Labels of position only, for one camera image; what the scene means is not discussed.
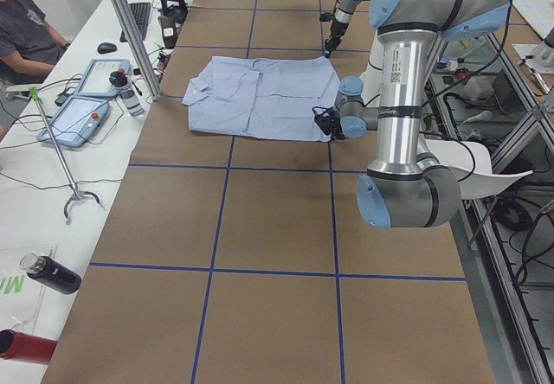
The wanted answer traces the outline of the light blue striped shirt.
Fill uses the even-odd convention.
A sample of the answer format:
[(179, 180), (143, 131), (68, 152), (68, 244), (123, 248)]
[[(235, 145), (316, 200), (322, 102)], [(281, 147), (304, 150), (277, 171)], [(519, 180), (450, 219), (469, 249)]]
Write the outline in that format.
[(339, 78), (328, 59), (271, 60), (214, 56), (189, 85), (190, 131), (270, 140), (330, 138), (316, 125), (314, 107), (334, 104)]

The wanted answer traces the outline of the white plastic chair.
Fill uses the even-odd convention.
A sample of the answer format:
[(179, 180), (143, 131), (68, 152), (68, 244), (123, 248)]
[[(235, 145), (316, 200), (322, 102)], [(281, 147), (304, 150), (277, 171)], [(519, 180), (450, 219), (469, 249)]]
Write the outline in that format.
[(459, 180), (461, 198), (474, 200), (498, 195), (532, 174), (494, 174), (487, 148), (479, 143), (427, 139), (426, 145), (439, 163), (448, 166)]

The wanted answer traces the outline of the black box with label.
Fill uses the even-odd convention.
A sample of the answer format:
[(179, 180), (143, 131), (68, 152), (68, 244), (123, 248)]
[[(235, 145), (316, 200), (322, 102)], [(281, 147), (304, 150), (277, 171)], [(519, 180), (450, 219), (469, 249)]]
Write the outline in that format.
[(164, 47), (173, 49), (176, 46), (178, 38), (174, 19), (171, 16), (159, 16), (158, 22), (161, 28)]

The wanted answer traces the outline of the black computer keyboard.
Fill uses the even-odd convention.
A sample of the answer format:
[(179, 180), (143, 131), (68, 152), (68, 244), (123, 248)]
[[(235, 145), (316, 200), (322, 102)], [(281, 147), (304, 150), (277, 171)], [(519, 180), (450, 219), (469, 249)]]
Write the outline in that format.
[(129, 8), (138, 27), (141, 39), (144, 40), (150, 23), (151, 4), (147, 2), (130, 3)]

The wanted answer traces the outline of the clear water bottle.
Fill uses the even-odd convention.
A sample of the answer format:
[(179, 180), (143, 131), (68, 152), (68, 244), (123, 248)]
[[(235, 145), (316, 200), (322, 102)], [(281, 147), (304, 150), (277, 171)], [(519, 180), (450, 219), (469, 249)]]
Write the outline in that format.
[(117, 90), (124, 106), (133, 117), (142, 116), (145, 113), (139, 98), (135, 93), (130, 79), (122, 70), (113, 71), (110, 74), (109, 80), (113, 87)]

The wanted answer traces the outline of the black computer mouse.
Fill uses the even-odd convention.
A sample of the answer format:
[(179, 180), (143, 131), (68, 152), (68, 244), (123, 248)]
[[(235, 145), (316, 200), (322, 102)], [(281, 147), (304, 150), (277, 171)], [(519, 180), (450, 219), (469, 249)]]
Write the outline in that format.
[(97, 47), (98, 54), (110, 54), (118, 50), (116, 44), (111, 42), (102, 42)]

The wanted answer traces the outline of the upper blue teach pendant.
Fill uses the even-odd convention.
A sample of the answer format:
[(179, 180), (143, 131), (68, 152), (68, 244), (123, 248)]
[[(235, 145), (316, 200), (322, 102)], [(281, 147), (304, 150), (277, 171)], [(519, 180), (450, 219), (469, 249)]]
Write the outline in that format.
[(130, 71), (128, 59), (92, 59), (74, 90), (74, 95), (97, 99), (111, 99), (117, 90), (109, 81), (110, 74), (116, 70)]

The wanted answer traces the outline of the blue teach pendant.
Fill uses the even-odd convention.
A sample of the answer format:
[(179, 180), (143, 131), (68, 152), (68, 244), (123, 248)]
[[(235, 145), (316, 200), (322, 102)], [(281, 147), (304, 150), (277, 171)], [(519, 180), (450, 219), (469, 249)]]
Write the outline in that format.
[(110, 102), (85, 96), (70, 96), (49, 124), (59, 145), (77, 148), (100, 128), (109, 113)]
[(92, 59), (74, 90), (74, 95), (97, 99), (111, 99), (117, 90), (109, 81), (110, 74), (116, 70), (130, 71), (128, 59)]

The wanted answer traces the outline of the lower blue teach pendant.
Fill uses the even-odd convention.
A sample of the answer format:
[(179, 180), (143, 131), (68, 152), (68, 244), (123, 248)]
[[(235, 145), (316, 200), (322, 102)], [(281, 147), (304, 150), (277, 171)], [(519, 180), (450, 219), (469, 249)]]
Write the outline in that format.
[(59, 145), (77, 148), (100, 128), (109, 113), (110, 102), (85, 96), (70, 96), (49, 124)]

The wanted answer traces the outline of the metal reacher grabber tool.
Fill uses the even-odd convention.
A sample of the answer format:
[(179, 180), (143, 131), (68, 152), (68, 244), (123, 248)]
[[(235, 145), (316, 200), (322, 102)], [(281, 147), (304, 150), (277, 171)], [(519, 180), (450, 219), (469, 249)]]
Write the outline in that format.
[(42, 107), (42, 99), (40, 98), (40, 96), (38, 94), (37, 88), (34, 87), (34, 86), (31, 86), (29, 88), (29, 95), (30, 95), (30, 98), (35, 102), (36, 107), (38, 108), (38, 111), (39, 111), (40, 116), (42, 118), (42, 121), (44, 123), (47, 134), (50, 138), (50, 141), (51, 141), (52, 145), (55, 148), (55, 153), (56, 153), (56, 155), (57, 155), (57, 157), (60, 161), (60, 164), (61, 164), (61, 167), (64, 171), (64, 174), (65, 174), (66, 178), (68, 179), (69, 188), (71, 188), (71, 190), (72, 190), (72, 195), (67, 199), (67, 201), (64, 205), (64, 208), (63, 208), (63, 214), (64, 214), (65, 222), (66, 222), (67, 225), (70, 225), (71, 222), (72, 222), (72, 219), (70, 217), (69, 211), (70, 211), (70, 206), (73, 203), (83, 202), (88, 197), (92, 197), (95, 200), (95, 202), (101, 208), (104, 208), (104, 206), (103, 206), (103, 204), (100, 200), (100, 197), (97, 194), (95, 194), (94, 192), (91, 192), (91, 191), (81, 190), (79, 188), (78, 183), (73, 178), (73, 175), (70, 171), (70, 168), (68, 167), (68, 163), (66, 161), (66, 158), (63, 155), (61, 147), (58, 144), (57, 140), (55, 139), (55, 134), (54, 134), (54, 132), (52, 130), (52, 127), (51, 127), (51, 125), (48, 121), (47, 114), (46, 114), (46, 112), (44, 111), (44, 109)]

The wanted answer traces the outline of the seated person grey shirt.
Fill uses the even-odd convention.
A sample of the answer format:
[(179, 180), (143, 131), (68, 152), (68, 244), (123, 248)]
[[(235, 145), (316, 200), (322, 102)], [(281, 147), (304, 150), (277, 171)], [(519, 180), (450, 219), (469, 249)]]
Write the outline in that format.
[(40, 83), (70, 43), (46, 20), (33, 0), (1, 0), (1, 81)]

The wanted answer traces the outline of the black thermos bottle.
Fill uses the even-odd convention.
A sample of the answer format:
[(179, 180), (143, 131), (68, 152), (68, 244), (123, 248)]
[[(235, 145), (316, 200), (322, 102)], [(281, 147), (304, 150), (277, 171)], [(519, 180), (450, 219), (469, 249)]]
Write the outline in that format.
[(81, 286), (77, 273), (47, 255), (26, 254), (19, 265), (29, 278), (62, 294), (73, 294)]

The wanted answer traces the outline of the red thermos bottle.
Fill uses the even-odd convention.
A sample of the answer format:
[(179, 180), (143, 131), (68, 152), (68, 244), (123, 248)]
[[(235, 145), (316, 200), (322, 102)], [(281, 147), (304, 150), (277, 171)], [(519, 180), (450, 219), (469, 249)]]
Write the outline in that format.
[(1, 358), (46, 365), (50, 362), (57, 341), (15, 330), (1, 331)]

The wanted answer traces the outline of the aluminium frame post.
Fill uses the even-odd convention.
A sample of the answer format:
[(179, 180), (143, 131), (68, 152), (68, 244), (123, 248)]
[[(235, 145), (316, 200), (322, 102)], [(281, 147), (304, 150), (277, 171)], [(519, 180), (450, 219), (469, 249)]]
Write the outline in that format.
[(120, 27), (125, 33), (127, 42), (130, 45), (134, 60), (142, 73), (142, 78), (147, 86), (148, 92), (153, 101), (158, 101), (162, 96), (161, 86), (154, 69), (150, 63), (145, 45), (135, 23), (127, 0), (111, 0), (119, 20)]

